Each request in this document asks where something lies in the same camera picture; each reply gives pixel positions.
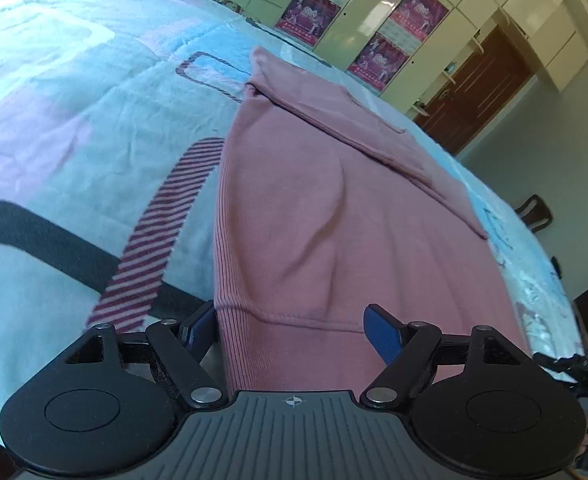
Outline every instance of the maroon striped shape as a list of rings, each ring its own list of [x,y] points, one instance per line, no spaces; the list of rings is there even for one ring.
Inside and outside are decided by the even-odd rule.
[[[87,328],[112,323],[117,332],[133,332],[141,327],[185,218],[220,162],[224,142],[218,137],[201,139],[172,168],[130,235],[116,273],[87,319]]]

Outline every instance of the light blue bed sheet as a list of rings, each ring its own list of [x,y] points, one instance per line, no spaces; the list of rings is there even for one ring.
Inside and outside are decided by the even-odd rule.
[[[257,44],[410,131],[467,186],[532,351],[582,351],[548,256],[507,204],[349,76],[210,0],[0,0],[0,200],[118,256],[184,150],[227,135]],[[214,171],[164,278],[203,299],[213,296],[217,183]],[[0,246],[0,409],[80,335],[98,296]]]

